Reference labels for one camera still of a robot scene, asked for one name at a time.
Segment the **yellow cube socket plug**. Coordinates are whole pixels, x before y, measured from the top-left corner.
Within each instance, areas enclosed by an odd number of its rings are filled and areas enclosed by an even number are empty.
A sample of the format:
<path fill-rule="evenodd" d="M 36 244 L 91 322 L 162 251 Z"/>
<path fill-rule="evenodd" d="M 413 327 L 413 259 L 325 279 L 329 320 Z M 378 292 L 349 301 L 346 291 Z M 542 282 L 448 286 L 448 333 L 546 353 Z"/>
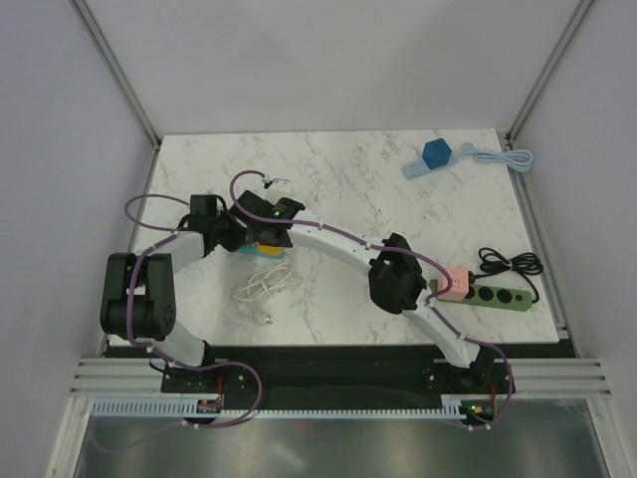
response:
<path fill-rule="evenodd" d="M 282 257 L 285 254 L 284 249 L 280 246 L 267 246 L 263 244 L 257 245 L 257 252 L 260 255 L 268 257 Z"/>

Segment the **teal power strip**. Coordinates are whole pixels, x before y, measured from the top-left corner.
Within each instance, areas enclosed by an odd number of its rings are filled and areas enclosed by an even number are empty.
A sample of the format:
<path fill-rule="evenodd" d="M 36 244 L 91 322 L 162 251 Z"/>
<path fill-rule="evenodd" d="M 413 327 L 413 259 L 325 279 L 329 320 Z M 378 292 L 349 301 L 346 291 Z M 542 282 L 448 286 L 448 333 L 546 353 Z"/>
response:
<path fill-rule="evenodd" d="M 283 259 L 283 258 L 285 257 L 285 254 L 284 254 L 282 257 L 268 257 L 268 256 L 260 255 L 260 254 L 257 252 L 257 245 L 258 245 L 258 244 L 256 244 L 256 245 L 246 245 L 246 246 L 243 246 L 242 248 L 240 248 L 240 249 L 239 249 L 239 252 L 240 252 L 240 253 L 243 253 L 243 254 L 251 255 L 251 256 L 256 256 L 256 257 L 265 257 L 265 258 L 269 258 L 269 259 L 277 259 L 277 260 L 279 260 L 279 259 Z"/>

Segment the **pink cube socket plug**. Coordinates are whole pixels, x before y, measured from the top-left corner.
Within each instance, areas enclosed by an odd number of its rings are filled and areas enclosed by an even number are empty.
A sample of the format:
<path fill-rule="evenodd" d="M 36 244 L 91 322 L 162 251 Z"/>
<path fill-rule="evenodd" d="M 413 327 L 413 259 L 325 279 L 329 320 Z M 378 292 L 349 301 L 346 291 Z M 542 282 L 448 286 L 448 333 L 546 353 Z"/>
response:
<path fill-rule="evenodd" d="M 437 296 L 439 301 L 460 303 L 470 291 L 470 271 L 459 268 L 447 268 L 446 273 L 441 273 L 438 278 L 438 290 L 446 290 L 444 294 Z"/>

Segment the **green power strip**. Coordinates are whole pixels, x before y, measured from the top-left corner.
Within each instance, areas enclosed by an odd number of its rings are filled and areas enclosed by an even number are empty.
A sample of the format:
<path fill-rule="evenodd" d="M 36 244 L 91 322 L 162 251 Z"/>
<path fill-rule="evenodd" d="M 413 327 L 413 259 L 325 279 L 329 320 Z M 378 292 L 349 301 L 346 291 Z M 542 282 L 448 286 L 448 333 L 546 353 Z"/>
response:
<path fill-rule="evenodd" d="M 440 295 L 437 300 L 520 313 L 528 311 L 533 305 L 532 296 L 528 291 L 472 284 L 452 288 Z"/>

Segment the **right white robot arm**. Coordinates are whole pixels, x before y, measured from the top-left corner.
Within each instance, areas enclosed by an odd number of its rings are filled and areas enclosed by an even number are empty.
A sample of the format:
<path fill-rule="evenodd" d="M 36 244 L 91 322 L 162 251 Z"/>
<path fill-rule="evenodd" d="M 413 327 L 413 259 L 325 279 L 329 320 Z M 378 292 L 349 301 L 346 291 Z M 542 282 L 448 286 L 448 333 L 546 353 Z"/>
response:
<path fill-rule="evenodd" d="M 447 362 L 456 367 L 456 380 L 463 389 L 479 391 L 491 381 L 489 364 L 501 350 L 468 337 L 441 309 L 439 298 L 445 290 L 431 289 L 421 267 L 425 262 L 448 276 L 440 264 L 413 251 L 399 234 L 379 239 L 342 229 L 289 197 L 273 204 L 250 190 L 238 195 L 237 182 L 246 175 L 259 176 L 265 187 L 274 181 L 260 171 L 246 170 L 230 182 L 233 208 L 258 242 L 314 250 L 360 271 L 367 277 L 371 302 L 388 314 L 405 317 L 422 330 Z"/>

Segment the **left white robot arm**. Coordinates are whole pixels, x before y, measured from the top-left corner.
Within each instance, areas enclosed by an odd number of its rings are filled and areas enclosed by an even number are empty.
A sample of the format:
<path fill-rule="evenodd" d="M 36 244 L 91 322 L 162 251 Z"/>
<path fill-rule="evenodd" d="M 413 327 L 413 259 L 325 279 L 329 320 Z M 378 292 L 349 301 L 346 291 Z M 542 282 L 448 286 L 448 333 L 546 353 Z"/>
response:
<path fill-rule="evenodd" d="M 106 261 L 100 311 L 102 330 L 184 368 L 184 380 L 207 391 L 218 380 L 206 359 L 207 344 L 177 319 L 174 277 L 210 256 L 217 247 L 235 252 L 246 228 L 217 194 L 193 195 L 189 211 L 168 236 L 138 253 L 113 253 Z"/>

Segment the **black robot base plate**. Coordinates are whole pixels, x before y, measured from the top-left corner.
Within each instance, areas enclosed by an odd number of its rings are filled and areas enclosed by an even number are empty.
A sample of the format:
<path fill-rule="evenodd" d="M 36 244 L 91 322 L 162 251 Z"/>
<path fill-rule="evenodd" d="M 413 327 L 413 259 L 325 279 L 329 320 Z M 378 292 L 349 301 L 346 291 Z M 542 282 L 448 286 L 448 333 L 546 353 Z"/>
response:
<path fill-rule="evenodd" d="M 502 357 L 485 350 L 469 368 L 431 345 L 217 346 L 209 371 L 166 367 L 164 393 L 219 392 L 229 408 L 362 411 L 438 407 L 448 395 L 506 396 L 515 390 Z"/>

